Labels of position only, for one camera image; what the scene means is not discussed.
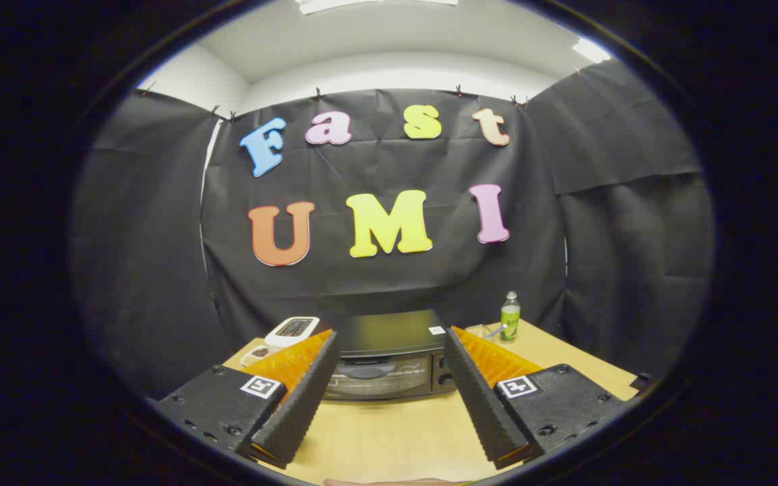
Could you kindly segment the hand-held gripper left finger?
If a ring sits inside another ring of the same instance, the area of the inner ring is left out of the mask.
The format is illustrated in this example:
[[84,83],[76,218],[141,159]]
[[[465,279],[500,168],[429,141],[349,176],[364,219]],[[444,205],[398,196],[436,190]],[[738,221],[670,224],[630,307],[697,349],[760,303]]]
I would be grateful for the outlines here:
[[155,403],[208,445],[286,468],[311,427],[339,359],[325,330],[241,370],[216,365]]

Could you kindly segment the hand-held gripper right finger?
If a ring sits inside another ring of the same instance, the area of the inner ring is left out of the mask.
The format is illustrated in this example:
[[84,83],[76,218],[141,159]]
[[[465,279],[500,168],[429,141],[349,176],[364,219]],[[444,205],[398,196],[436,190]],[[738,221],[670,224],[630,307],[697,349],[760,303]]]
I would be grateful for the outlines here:
[[581,439],[625,406],[569,364],[540,367],[456,327],[446,332],[444,357],[495,468]]

